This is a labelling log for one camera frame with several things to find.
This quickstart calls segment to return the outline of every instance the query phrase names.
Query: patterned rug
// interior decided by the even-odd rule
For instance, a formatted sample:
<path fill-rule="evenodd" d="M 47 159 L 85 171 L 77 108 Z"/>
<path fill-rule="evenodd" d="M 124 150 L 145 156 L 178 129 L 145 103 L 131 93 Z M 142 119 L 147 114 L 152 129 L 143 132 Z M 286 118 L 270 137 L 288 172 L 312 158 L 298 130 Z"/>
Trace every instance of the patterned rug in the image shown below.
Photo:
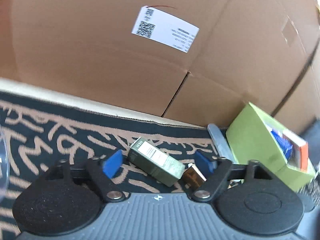
<path fill-rule="evenodd" d="M 102 115 L 67 106 L 0 93 L 0 125 L 10 159 L 10 184 L 0 204 L 0 239 L 14 239 L 20 232 L 12 216 L 12 205 L 21 191 L 56 160 L 71 164 L 121 149 L 142 136 L 180 162 L 193 162 L 196 149 L 212 156 L 212 141 L 206 129 Z M 124 192 L 182 192 L 157 182 L 128 161 L 112 179 Z"/>

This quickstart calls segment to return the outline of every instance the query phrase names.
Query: barcode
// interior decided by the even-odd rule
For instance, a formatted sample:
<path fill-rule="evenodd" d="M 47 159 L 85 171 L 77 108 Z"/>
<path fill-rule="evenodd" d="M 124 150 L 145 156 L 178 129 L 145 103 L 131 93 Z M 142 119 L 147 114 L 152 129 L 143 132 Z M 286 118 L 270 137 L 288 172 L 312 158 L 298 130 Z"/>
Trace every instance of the barcode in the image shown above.
<path fill-rule="evenodd" d="M 148 8 L 146 11 L 146 15 L 149 15 L 151 17 L 153 15 L 153 12 L 154 10 Z"/>
<path fill-rule="evenodd" d="M 168 158 L 168 156 L 165 153 L 163 153 L 156 147 L 152 146 L 148 142 L 143 142 L 143 144 L 141 144 L 141 146 L 139 147 L 138 151 L 150 160 L 157 163 L 159 166 L 163 166 Z"/>
<path fill-rule="evenodd" d="M 139 25 L 137 34 L 141 35 L 143 37 L 150 38 L 155 27 L 156 26 L 154 24 L 146 23 L 146 22 L 142 21 Z"/>
<path fill-rule="evenodd" d="M 145 153 L 145 156 L 147 156 L 148 158 L 152 158 L 153 155 L 155 154 L 155 152 L 157 151 L 157 149 L 154 149 L 153 147 L 150 147 L 146 153 Z"/>

